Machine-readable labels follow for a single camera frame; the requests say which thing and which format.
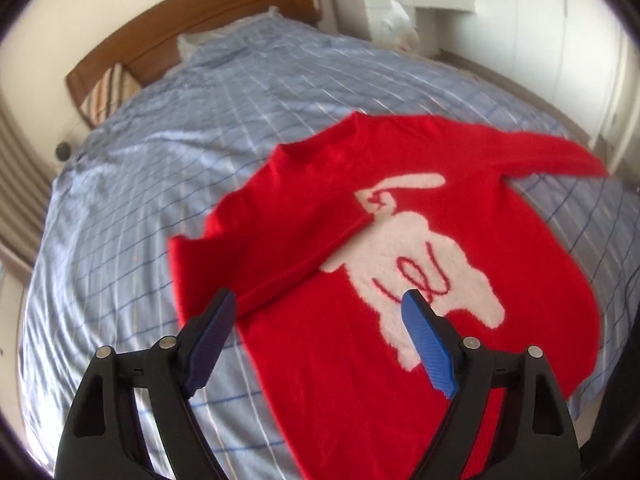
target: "striped pillow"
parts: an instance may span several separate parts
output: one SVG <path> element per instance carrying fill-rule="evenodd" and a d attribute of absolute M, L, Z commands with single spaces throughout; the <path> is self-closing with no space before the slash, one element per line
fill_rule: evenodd
<path fill-rule="evenodd" d="M 80 107 L 89 126 L 96 127 L 112 116 L 127 99 L 140 92 L 142 86 L 127 69 L 116 63 L 100 78 Z"/>

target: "blue gripper pad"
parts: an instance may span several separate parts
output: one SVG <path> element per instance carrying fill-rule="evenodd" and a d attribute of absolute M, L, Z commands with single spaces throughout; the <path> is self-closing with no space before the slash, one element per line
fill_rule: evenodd
<path fill-rule="evenodd" d="M 189 354 L 189 373 L 182 385 L 188 398 L 207 384 L 235 320 L 236 296 L 229 293 L 223 298 Z"/>
<path fill-rule="evenodd" d="M 427 370 L 431 385 L 450 399 L 458 390 L 451 355 L 408 292 L 402 296 L 400 313 L 402 322 Z"/>

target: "grid pattern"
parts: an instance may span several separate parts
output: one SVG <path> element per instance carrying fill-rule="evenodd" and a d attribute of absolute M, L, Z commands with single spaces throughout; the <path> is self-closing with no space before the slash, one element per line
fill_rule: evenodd
<path fill-rule="evenodd" d="M 54 183 L 20 360 L 28 434 L 49 470 L 95 349 L 138 350 L 177 332 L 166 240 L 200 235 L 206 214 L 277 143 L 353 110 L 568 136 L 549 116 L 452 68 L 281 18 L 201 47 L 94 130 Z M 615 180 L 536 174 L 513 186 L 575 258 L 600 306 L 598 364 L 570 401 L 576 415 L 605 384 L 636 314 L 640 198 Z M 137 399 L 154 466 L 170 478 L 148 398 Z M 235 330 L 192 406 L 229 478 L 300 478 Z"/>

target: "metal screw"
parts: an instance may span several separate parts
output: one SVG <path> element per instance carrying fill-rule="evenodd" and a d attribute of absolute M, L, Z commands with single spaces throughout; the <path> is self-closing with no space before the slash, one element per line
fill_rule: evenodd
<path fill-rule="evenodd" d="M 529 355 L 531 357 L 535 357 L 536 359 L 539 359 L 542 357 L 542 348 L 540 348 L 539 346 L 530 346 L 529 348 L 527 348 L 527 352 L 529 352 Z"/>
<path fill-rule="evenodd" d="M 173 348 L 176 344 L 176 339 L 172 335 L 166 335 L 160 340 L 160 348 L 164 348 L 165 350 L 168 348 Z"/>
<path fill-rule="evenodd" d="M 471 350 L 477 350 L 480 348 L 480 341 L 475 337 L 465 337 L 462 340 L 462 344 Z"/>
<path fill-rule="evenodd" d="M 110 346 L 101 346 L 100 348 L 98 348 L 95 351 L 95 356 L 98 359 L 104 359 L 105 357 L 109 356 L 111 354 L 111 347 Z"/>

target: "wooden headboard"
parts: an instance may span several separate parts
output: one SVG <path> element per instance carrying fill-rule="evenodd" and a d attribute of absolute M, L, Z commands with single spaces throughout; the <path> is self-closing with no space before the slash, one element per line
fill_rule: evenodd
<path fill-rule="evenodd" d="M 319 0 L 165 0 L 126 23 L 95 47 L 66 76 L 79 107 L 102 74 L 122 63 L 143 85 L 160 79 L 180 62 L 176 37 L 223 27 L 277 6 L 286 18 L 315 25 Z"/>

